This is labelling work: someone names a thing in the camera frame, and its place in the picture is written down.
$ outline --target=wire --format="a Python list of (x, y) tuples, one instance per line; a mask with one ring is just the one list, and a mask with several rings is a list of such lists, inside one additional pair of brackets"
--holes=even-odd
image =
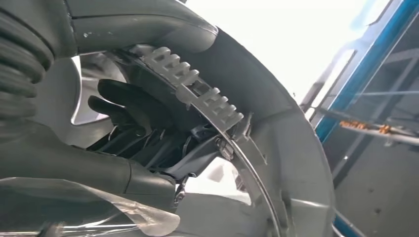
[(148, 135), (147, 140), (145, 140), (145, 143), (144, 143), (143, 149), (147, 146), (148, 141), (149, 141), (149, 140), (150, 140), (150, 138), (153, 136), (153, 134), (154, 134), (154, 132), (155, 132), (155, 131), (156, 131), (156, 130), (154, 129), (154, 130), (150, 133), (150, 135)]
[(187, 152), (187, 149), (188, 149), (188, 145), (189, 145), (189, 143), (191, 142), (191, 140), (192, 140), (192, 136), (189, 136), (189, 137), (186, 139), (186, 142), (185, 142), (185, 144), (183, 145), (183, 149), (182, 149), (182, 158), (184, 158), (184, 157), (186, 156), (186, 152)]

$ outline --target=corrugated rubber hose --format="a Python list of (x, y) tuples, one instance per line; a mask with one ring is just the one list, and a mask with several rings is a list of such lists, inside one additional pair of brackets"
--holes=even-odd
[(54, 58), (30, 29), (0, 12), (0, 139), (25, 132), (25, 118), (35, 115), (30, 97)]

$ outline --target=orange object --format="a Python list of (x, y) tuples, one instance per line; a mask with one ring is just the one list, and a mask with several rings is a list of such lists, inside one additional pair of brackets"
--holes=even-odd
[(390, 129), (391, 129), (391, 126), (390, 125), (383, 125), (383, 126), (381, 126), (380, 128), (379, 128), (379, 132), (381, 133), (381, 134), (387, 134), (387, 133), (389, 133), (389, 131), (390, 131)]

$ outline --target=plastic bag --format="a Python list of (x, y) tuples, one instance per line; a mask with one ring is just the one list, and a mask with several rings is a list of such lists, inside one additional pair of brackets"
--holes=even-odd
[(179, 222), (175, 214), (67, 180), (0, 180), (0, 237), (51, 232), (89, 237), (127, 231), (158, 237), (173, 232)]

